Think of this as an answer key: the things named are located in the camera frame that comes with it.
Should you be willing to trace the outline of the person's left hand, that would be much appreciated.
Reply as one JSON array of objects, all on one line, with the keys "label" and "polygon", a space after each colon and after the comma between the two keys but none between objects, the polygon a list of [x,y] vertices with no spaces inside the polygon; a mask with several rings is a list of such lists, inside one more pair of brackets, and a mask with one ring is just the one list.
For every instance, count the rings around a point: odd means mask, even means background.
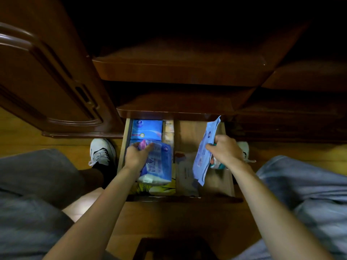
[{"label": "person's left hand", "polygon": [[133,173],[140,174],[146,164],[149,154],[141,152],[139,146],[142,142],[136,142],[127,148],[124,167]]}]

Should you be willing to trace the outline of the light blue packet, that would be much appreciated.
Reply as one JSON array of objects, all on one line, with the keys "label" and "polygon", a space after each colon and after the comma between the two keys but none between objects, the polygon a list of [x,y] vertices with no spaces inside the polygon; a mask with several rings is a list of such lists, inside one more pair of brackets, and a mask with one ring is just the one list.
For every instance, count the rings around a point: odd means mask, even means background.
[{"label": "light blue packet", "polygon": [[215,134],[221,122],[220,117],[221,116],[219,116],[213,122],[207,122],[205,133],[199,144],[197,155],[193,163],[194,178],[198,181],[198,183],[201,186],[203,186],[205,183],[205,176],[210,166],[211,160],[211,153],[206,149],[206,145],[214,144]]}]

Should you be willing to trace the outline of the small teal packet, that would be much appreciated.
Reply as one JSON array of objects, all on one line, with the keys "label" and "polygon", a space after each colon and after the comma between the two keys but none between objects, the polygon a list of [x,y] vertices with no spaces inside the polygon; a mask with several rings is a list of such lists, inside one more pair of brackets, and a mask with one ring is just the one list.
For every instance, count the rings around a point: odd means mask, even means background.
[{"label": "small teal packet", "polygon": [[209,167],[213,170],[224,170],[226,166],[219,162],[214,156],[211,157]]}]

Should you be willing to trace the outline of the blue tissue packet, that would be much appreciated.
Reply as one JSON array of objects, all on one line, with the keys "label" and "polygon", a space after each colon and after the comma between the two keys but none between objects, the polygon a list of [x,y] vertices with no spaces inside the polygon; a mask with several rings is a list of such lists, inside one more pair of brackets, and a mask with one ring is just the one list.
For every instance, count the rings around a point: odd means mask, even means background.
[{"label": "blue tissue packet", "polygon": [[137,182],[150,186],[164,186],[172,180],[172,150],[169,144],[161,141],[142,140],[138,149],[143,150],[153,144]]}]

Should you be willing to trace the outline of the person's left forearm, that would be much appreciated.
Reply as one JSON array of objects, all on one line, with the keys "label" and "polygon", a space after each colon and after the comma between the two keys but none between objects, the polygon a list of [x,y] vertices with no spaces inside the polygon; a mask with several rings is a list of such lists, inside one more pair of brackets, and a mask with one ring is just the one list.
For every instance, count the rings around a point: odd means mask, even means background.
[{"label": "person's left forearm", "polygon": [[124,166],[42,260],[102,260],[119,214],[139,174],[139,168]]}]

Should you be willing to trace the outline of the person's right forearm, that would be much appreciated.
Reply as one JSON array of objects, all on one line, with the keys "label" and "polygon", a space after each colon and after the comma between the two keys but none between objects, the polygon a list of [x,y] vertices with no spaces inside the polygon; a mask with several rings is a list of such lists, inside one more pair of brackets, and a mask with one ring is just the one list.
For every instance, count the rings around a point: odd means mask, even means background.
[{"label": "person's right forearm", "polygon": [[334,260],[270,191],[265,184],[265,174],[255,174],[248,164],[234,157],[223,163],[234,174],[273,260]]}]

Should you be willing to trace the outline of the blue packet with white label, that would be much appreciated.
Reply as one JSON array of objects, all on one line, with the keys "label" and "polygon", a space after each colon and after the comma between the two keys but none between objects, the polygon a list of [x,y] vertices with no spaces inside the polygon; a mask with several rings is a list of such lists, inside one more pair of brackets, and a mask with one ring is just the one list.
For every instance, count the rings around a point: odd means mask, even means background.
[{"label": "blue packet with white label", "polygon": [[162,140],[162,120],[140,120],[132,122],[131,140]]}]

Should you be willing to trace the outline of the white right shoe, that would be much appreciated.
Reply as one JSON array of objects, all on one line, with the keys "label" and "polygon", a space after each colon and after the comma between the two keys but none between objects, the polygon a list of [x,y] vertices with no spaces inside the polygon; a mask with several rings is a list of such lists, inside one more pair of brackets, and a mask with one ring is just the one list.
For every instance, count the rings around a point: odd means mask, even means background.
[{"label": "white right shoe", "polygon": [[243,160],[246,163],[255,163],[256,160],[250,160],[249,159],[249,144],[245,141],[237,141],[237,145],[242,150],[243,153]]}]

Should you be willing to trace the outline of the white shoe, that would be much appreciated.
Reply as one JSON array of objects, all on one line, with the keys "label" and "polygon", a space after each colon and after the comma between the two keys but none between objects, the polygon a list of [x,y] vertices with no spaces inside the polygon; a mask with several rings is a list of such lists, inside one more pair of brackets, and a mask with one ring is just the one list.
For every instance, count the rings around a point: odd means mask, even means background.
[{"label": "white shoe", "polygon": [[243,160],[246,163],[255,163],[256,160],[250,160],[249,159],[249,144],[245,141],[237,141],[237,145],[242,150],[243,153]]},{"label": "white shoe", "polygon": [[116,151],[112,142],[108,139],[93,139],[90,144],[90,161],[89,166],[94,166],[96,163],[108,166],[115,165]]}]

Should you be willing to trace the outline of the wooden drawer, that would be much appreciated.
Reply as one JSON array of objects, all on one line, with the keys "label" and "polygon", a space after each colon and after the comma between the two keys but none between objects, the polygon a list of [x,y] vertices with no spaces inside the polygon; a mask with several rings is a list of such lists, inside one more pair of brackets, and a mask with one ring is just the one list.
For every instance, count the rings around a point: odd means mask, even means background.
[{"label": "wooden drawer", "polygon": [[[207,122],[203,121],[179,121],[174,120],[174,152],[197,152],[202,140]],[[129,201],[163,201],[163,202],[214,202],[217,197],[232,202],[235,197],[234,183],[230,171],[213,170],[209,168],[206,173],[203,186],[198,184],[199,197],[188,196],[137,196],[129,195]]]}]

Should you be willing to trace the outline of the yellow printed packet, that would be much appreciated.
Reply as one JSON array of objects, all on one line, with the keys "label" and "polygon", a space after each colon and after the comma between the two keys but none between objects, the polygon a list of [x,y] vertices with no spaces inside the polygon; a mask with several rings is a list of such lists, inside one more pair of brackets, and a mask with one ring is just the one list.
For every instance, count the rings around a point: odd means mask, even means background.
[{"label": "yellow printed packet", "polygon": [[164,186],[150,186],[135,182],[130,190],[130,195],[137,196],[174,196],[176,195],[176,171],[171,173],[171,182]]}]

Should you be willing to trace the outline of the person's left leg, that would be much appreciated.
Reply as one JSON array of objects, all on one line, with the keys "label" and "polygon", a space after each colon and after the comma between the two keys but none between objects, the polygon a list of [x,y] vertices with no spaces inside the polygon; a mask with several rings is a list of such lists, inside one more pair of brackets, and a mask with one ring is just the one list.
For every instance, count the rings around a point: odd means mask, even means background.
[{"label": "person's left leg", "polygon": [[103,175],[99,170],[90,168],[86,170],[80,170],[79,173],[85,180],[85,188],[82,192],[82,196],[62,210],[67,214],[74,222],[93,205],[97,198],[103,192],[101,188],[103,183]]}]

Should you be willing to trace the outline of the dark wooden stool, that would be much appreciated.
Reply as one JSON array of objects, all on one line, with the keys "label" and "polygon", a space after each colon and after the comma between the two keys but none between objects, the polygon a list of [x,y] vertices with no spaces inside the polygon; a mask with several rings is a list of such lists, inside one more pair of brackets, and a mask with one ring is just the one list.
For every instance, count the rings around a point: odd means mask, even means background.
[{"label": "dark wooden stool", "polygon": [[201,236],[142,238],[132,260],[219,260]]}]

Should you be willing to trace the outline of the brown wooden cabinet door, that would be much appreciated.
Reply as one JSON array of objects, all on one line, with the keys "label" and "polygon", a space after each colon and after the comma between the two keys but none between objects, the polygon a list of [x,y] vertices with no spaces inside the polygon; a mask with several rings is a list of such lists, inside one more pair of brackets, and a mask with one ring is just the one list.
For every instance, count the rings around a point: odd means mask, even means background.
[{"label": "brown wooden cabinet door", "polygon": [[124,122],[60,0],[0,0],[0,106],[62,138],[122,138]]}]

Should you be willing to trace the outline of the grey shorts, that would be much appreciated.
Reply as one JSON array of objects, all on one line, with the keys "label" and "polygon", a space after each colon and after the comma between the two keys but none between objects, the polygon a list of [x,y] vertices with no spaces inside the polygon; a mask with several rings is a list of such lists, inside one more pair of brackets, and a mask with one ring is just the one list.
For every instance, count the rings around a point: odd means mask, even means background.
[{"label": "grey shorts", "polygon": [[[347,176],[276,156],[259,179],[335,260],[347,260]],[[41,260],[74,224],[62,209],[85,181],[55,149],[0,158],[0,260]]]}]

